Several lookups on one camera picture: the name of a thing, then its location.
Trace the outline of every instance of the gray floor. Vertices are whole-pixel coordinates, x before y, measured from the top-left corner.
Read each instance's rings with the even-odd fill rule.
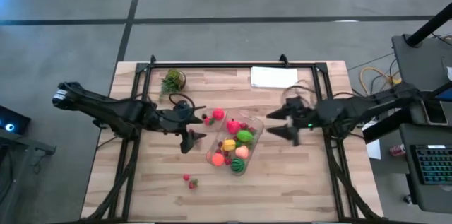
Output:
[[[423,16],[451,0],[139,0],[136,18],[237,16]],[[126,18],[131,0],[0,0],[0,20]],[[135,25],[126,61],[159,60],[345,60],[352,68],[392,52],[391,36],[412,33],[424,22],[250,23]],[[58,145],[29,171],[17,207],[17,223],[76,220],[88,183],[99,131],[81,113],[50,102],[61,81],[107,93],[123,25],[0,26],[0,105],[32,118],[30,137]],[[447,23],[438,34],[452,33]],[[393,55],[365,66],[387,71]],[[359,70],[349,71],[360,92]],[[371,72],[364,80],[369,84]],[[400,140],[391,135],[383,150]],[[403,162],[372,161],[386,217],[421,223],[450,223],[451,215],[407,206]]]

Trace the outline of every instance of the small plant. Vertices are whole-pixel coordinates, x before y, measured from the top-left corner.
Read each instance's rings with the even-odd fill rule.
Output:
[[[181,71],[176,69],[170,69],[162,79],[162,90],[160,91],[160,100],[163,99],[163,95],[170,93],[178,93],[185,86],[185,76]]]

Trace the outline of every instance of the wooden table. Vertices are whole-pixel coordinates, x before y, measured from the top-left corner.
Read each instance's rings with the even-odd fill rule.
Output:
[[[326,63],[333,93],[351,92],[345,62]],[[136,62],[118,64],[110,93],[112,98],[130,96],[135,67]],[[149,96],[154,102],[158,103],[161,79],[166,71],[153,69]],[[186,74],[184,92],[197,105],[227,110],[239,108],[261,119],[265,126],[284,123],[265,118],[265,114],[281,106],[282,90],[252,88],[250,69],[181,71]],[[305,80],[301,84],[314,88],[311,71],[298,69],[298,72],[299,79]],[[316,98],[311,93],[302,93],[302,96],[315,104]],[[172,108],[168,100],[158,105],[159,109]],[[204,125],[196,125],[194,129],[206,130]],[[215,138],[215,132],[207,132],[207,135],[202,143],[183,155],[179,149],[179,137],[150,131],[142,133],[129,221],[337,220],[321,129],[301,130],[302,144],[298,147],[264,132],[246,173],[240,177],[220,172],[206,162],[205,154]],[[112,138],[112,132],[103,131],[99,143],[109,138]],[[371,209],[382,216],[364,141],[350,136],[344,144],[353,185]],[[120,140],[112,141],[97,151],[82,217],[89,216],[111,189],[120,145]],[[198,189],[188,188],[182,179],[185,173],[198,178]],[[341,194],[344,208],[348,209],[343,188]],[[119,213],[122,209],[121,196]]]

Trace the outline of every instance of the keyboard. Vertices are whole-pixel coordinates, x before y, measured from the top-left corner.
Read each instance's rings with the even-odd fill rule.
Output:
[[[452,184],[452,145],[411,147],[422,184]]]

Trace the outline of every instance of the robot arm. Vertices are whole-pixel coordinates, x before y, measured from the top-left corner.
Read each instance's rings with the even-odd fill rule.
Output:
[[[133,139],[137,129],[159,131],[164,134],[182,135],[181,152],[188,153],[194,141],[206,136],[186,130],[188,124],[202,124],[194,111],[204,107],[190,107],[186,101],[179,101],[173,110],[157,110],[157,104],[127,98],[115,100],[90,92],[77,82],[60,83],[52,98],[55,107],[62,110],[81,111],[95,118],[93,123],[100,127],[108,124],[119,137]]]
[[[327,128],[335,138],[344,139],[360,122],[368,122],[385,111],[407,107],[423,99],[424,95],[409,83],[399,83],[390,90],[367,97],[321,100],[315,109],[303,106],[300,96],[288,98],[286,104],[266,117],[290,117],[292,123],[268,128],[267,131],[293,141],[294,146],[299,145],[300,129]]]

